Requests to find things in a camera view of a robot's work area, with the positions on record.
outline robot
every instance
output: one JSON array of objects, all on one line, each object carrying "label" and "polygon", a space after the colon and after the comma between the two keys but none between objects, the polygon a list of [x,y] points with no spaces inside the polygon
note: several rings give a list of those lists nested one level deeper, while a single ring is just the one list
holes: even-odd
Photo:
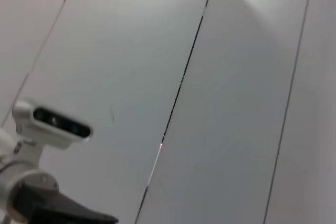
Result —
[{"label": "robot", "polygon": [[12,109],[16,143],[0,129],[0,209],[11,220],[27,224],[115,224],[114,216],[76,203],[59,191],[56,179],[38,168],[45,145],[65,150],[85,142],[92,127],[33,100],[19,100]]}]

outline white wall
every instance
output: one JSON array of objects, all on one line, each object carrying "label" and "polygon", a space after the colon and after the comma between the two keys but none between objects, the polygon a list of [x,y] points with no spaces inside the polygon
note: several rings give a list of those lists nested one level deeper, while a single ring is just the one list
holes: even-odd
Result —
[{"label": "white wall", "polygon": [[205,2],[66,1],[20,97],[93,125],[89,143],[43,153],[68,196],[134,222]]},{"label": "white wall", "polygon": [[336,0],[310,0],[268,224],[336,222]]},{"label": "white wall", "polygon": [[209,0],[139,224],[263,222],[306,1]]},{"label": "white wall", "polygon": [[64,0],[0,0],[0,123]]}]

